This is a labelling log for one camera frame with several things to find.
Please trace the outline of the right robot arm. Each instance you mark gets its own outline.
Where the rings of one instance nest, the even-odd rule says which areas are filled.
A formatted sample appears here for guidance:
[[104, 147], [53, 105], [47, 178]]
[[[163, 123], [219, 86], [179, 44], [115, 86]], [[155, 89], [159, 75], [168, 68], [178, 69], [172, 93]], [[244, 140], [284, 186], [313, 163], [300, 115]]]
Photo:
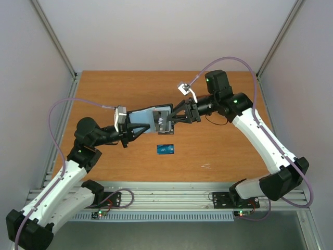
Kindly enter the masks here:
[[230, 202], [239, 207], [254, 197], [277, 201], [298, 187], [309, 168], [309, 162], [304, 157], [296, 157], [282, 145], [245, 93], [233, 92], [225, 71], [210, 71], [206, 73], [205, 80], [209, 95], [201, 98], [196, 97], [190, 85], [178, 85], [183, 95], [190, 93], [192, 97], [175, 106], [168, 119], [172, 123], [193, 123], [199, 122], [201, 116], [217, 112], [244, 134], [269, 171], [263, 177], [234, 183], [229, 188]]

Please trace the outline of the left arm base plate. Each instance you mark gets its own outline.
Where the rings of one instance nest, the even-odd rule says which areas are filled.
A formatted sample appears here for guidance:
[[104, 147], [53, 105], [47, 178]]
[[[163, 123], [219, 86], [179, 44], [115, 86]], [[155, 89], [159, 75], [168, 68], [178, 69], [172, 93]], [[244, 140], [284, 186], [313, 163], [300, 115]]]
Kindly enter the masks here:
[[121, 204], [121, 192], [116, 192], [111, 196], [112, 192], [103, 192], [95, 195], [94, 201], [86, 208], [105, 208], [105, 207], [119, 207]]

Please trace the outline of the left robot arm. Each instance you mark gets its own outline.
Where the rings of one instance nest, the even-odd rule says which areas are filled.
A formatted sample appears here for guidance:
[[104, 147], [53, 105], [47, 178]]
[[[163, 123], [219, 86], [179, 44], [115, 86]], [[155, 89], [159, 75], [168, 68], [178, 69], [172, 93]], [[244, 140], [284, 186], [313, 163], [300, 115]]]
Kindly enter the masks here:
[[127, 117], [104, 128], [93, 118], [82, 118], [76, 125], [73, 148], [63, 158], [58, 173], [33, 201], [6, 216], [8, 237], [14, 242], [14, 248], [47, 249], [55, 233], [77, 212], [85, 208], [111, 208], [113, 202], [108, 201], [105, 188], [93, 180], [84, 181], [69, 198], [66, 195], [100, 159], [98, 146], [121, 142], [127, 147], [152, 128], [148, 121], [132, 123]]

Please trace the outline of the black VIP credit card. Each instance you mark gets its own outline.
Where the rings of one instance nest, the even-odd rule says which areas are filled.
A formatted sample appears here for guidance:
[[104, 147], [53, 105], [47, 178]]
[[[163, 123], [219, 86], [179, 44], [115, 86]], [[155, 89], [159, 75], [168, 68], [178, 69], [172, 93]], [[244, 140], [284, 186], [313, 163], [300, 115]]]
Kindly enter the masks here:
[[174, 134], [173, 130], [168, 131], [168, 132], [158, 132], [158, 135], [173, 135], [173, 134]]

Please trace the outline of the blue credit card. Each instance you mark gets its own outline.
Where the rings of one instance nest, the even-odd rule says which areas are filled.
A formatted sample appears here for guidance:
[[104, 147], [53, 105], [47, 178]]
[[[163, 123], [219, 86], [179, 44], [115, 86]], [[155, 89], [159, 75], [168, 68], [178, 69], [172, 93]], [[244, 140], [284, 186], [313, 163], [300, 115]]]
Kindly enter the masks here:
[[159, 144], [157, 145], [157, 154], [158, 155], [172, 155], [174, 154], [175, 149], [173, 144]]

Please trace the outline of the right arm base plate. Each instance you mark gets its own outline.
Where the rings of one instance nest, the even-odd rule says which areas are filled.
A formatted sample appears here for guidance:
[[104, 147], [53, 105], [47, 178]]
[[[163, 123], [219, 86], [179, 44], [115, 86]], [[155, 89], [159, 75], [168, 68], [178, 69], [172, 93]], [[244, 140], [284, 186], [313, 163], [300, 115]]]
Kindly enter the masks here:
[[212, 201], [215, 209], [251, 209], [260, 208], [259, 199], [252, 197], [249, 199], [232, 198], [229, 192], [212, 192]]

